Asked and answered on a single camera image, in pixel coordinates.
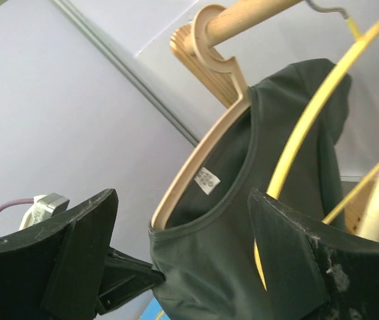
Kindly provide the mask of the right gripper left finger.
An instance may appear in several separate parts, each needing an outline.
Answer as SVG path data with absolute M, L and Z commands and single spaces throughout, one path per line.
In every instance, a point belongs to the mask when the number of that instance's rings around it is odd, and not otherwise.
M 106 189 L 0 237 L 0 319 L 93 319 L 117 206 Z

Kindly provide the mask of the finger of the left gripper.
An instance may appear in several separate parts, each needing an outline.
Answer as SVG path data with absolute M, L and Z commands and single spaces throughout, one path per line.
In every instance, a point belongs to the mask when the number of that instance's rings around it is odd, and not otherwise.
M 151 263 L 109 248 L 95 312 L 104 315 L 119 309 L 164 281 L 163 273 L 153 269 Z

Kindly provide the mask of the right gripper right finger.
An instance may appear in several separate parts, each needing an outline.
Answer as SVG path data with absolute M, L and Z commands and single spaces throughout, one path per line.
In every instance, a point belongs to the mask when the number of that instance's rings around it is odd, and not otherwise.
M 379 243 L 253 190 L 248 209 L 274 319 L 379 319 Z

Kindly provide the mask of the grey t shirt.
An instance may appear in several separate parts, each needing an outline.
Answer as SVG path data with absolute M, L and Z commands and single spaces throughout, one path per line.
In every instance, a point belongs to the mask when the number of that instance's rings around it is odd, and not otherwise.
M 252 189 L 266 191 L 290 133 L 335 67 L 293 63 L 250 87 L 251 107 L 228 129 L 187 186 L 165 230 L 150 228 L 153 294 L 170 319 L 272 319 L 254 261 L 248 212 Z M 349 112 L 344 76 L 306 135 L 279 200 L 322 220 L 342 199 L 335 152 Z

